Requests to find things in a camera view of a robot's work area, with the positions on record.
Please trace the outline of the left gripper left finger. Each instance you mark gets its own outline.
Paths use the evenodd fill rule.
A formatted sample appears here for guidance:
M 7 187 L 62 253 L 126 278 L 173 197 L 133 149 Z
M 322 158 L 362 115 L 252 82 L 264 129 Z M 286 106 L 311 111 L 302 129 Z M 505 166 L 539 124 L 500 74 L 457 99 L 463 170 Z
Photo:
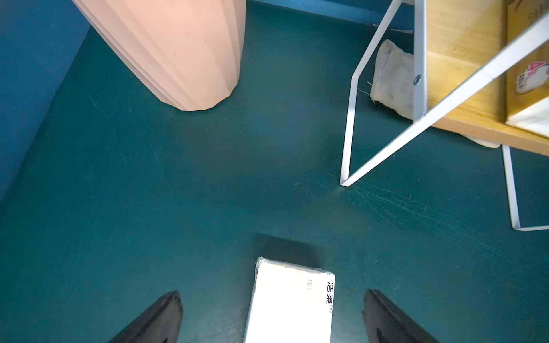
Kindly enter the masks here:
M 183 314 L 180 293 L 177 290 L 165 293 L 116 334 L 109 343 L 176 343 L 180 334 Z

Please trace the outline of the white tissue pack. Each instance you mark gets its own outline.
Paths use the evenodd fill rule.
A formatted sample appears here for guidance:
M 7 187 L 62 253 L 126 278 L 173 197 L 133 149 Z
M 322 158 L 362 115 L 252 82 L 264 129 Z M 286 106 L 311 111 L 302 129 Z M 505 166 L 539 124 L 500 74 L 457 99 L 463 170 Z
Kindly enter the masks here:
M 329 342 L 335 275 L 257 259 L 244 342 Z

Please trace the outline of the gold tissue pack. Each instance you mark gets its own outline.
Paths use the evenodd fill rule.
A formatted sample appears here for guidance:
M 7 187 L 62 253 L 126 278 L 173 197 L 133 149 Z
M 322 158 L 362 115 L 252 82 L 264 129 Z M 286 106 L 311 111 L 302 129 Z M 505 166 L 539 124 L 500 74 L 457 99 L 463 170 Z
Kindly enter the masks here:
M 507 40 L 548 13 L 547 0 L 508 2 Z M 548 137 L 548 43 L 507 71 L 507 125 Z

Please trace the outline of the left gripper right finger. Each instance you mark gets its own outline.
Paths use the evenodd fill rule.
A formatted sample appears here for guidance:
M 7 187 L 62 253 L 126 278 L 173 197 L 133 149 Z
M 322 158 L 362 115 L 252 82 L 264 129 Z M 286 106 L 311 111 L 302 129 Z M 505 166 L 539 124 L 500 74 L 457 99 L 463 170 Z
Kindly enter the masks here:
M 366 291 L 363 321 L 369 342 L 438 342 L 379 290 Z

